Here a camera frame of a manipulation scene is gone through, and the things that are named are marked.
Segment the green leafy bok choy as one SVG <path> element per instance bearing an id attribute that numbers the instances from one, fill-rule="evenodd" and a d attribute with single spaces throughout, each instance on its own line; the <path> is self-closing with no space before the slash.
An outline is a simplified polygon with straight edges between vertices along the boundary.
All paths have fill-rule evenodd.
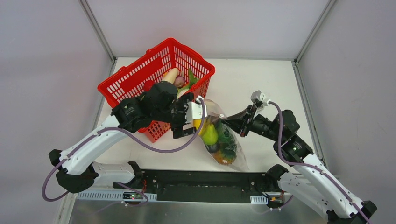
<path id="1" fill-rule="evenodd" d="M 227 127 L 226 125 L 220 123 L 217 126 L 217 133 L 218 133 L 218 143 L 221 144 L 221 149 L 225 149 L 228 147 L 235 147 L 237 148 L 237 141 L 236 137 L 233 134 L 232 130 Z"/>

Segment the clear zip top bag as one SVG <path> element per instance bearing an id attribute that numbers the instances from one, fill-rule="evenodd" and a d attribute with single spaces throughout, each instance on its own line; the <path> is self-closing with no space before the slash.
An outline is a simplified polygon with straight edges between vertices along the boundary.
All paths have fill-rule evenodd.
<path id="1" fill-rule="evenodd" d="M 206 150 L 220 165 L 240 172 L 249 171 L 245 154 L 233 130 L 223 124 L 227 118 L 222 108 L 210 99 L 204 100 L 206 118 L 198 133 Z"/>

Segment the green pear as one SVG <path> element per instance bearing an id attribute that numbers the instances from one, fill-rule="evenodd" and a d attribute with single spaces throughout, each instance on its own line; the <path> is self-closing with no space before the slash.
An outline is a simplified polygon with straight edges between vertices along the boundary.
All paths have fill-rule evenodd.
<path id="1" fill-rule="evenodd" d="M 206 145 L 214 145 L 218 141 L 218 133 L 213 124 L 209 124 L 202 132 L 201 139 Z"/>

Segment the toy pineapple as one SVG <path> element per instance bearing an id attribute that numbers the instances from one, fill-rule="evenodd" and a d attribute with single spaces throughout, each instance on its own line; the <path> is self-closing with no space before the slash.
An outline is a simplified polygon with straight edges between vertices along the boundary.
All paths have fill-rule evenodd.
<path id="1" fill-rule="evenodd" d="M 213 154 L 213 158 L 221 165 L 230 165 L 237 158 L 237 149 L 235 147 L 220 149 Z"/>

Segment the dark purple round fruit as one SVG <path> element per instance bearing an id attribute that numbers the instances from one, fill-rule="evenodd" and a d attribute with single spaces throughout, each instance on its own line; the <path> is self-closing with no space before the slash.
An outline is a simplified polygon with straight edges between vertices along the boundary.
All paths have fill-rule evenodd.
<path id="1" fill-rule="evenodd" d="M 221 149 L 221 144 L 215 143 L 213 145 L 205 145 L 205 147 L 209 153 L 213 154 L 213 153 L 218 152 Z"/>

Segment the red plastic shopping basket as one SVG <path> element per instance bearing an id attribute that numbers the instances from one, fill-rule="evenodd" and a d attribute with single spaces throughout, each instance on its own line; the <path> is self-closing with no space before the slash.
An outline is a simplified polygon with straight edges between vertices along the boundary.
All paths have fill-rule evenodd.
<path id="1" fill-rule="evenodd" d="M 127 67 L 120 68 L 115 74 L 98 85 L 98 90 L 106 98 L 113 109 L 123 99 L 141 95 L 144 82 L 152 80 L 162 81 L 164 74 L 172 68 L 177 68 L 186 83 L 177 88 L 177 96 L 186 92 L 194 93 L 194 97 L 205 97 L 211 76 L 215 72 L 212 64 L 207 62 L 199 53 L 181 44 L 174 38 L 168 38 L 155 47 L 147 50 L 146 54 Z M 199 81 L 191 88 L 188 87 L 188 69 L 191 69 Z M 137 132 L 144 133 L 151 142 L 158 140 L 165 132 L 171 130 L 167 123 L 154 121 L 148 127 Z"/>

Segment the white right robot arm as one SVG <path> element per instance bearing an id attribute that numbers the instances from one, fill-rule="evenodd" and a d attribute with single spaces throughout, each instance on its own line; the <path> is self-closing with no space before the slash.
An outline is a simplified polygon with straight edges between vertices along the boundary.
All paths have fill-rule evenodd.
<path id="1" fill-rule="evenodd" d="M 369 224 L 377 207 L 372 201 L 363 201 L 349 191 L 325 167 L 311 147 L 297 135 L 300 128 L 291 110 L 282 111 L 270 102 L 278 114 L 273 121 L 258 114 L 250 105 L 242 112 L 220 120 L 241 137 L 249 132 L 274 141 L 274 150 L 281 161 L 299 172 L 309 183 L 283 166 L 276 164 L 267 173 L 265 185 L 271 191 L 279 189 L 290 193 L 329 224 Z"/>

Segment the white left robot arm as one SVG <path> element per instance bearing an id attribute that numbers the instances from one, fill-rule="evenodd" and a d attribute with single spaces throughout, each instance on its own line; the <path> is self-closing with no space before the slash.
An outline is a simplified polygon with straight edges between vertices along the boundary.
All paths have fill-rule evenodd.
<path id="1" fill-rule="evenodd" d="M 133 138 L 138 130 L 158 121 L 170 125 L 175 139 L 196 138 L 199 128 L 184 126 L 195 119 L 205 119 L 206 106 L 202 97 L 193 93 L 177 96 L 175 85 L 161 81 L 148 91 L 123 99 L 111 114 L 79 143 L 64 151 L 54 149 L 49 158 L 58 184 L 70 193 L 82 192 L 94 185 L 123 185 L 136 189 L 142 184 L 142 172 L 137 163 L 98 163 L 97 158 L 126 137 Z"/>

